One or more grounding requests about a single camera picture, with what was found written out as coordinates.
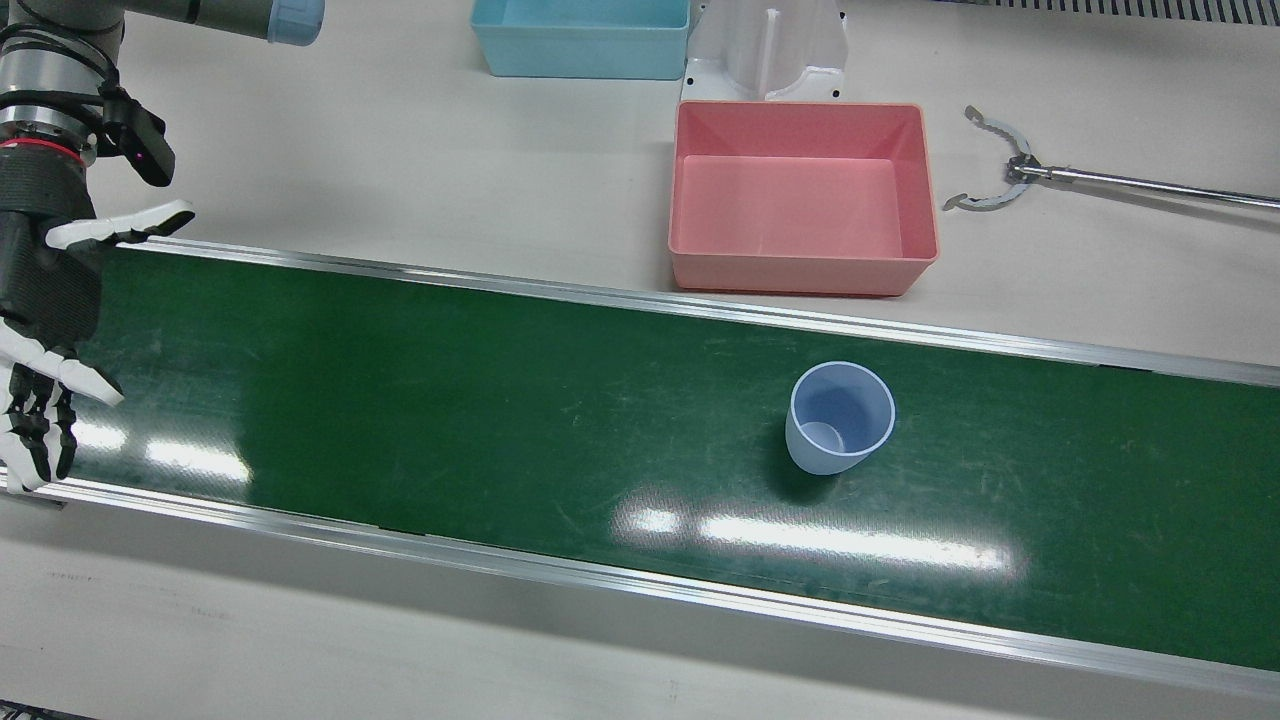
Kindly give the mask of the right white dexterous robot hand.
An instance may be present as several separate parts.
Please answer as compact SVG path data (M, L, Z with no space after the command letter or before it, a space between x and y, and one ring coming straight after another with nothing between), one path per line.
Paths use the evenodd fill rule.
M173 234L195 210L175 200L100 218L83 163L42 140L4 142L1 167L1 447L6 488L23 495L69 474L76 397L123 398L78 354L99 327L108 252Z

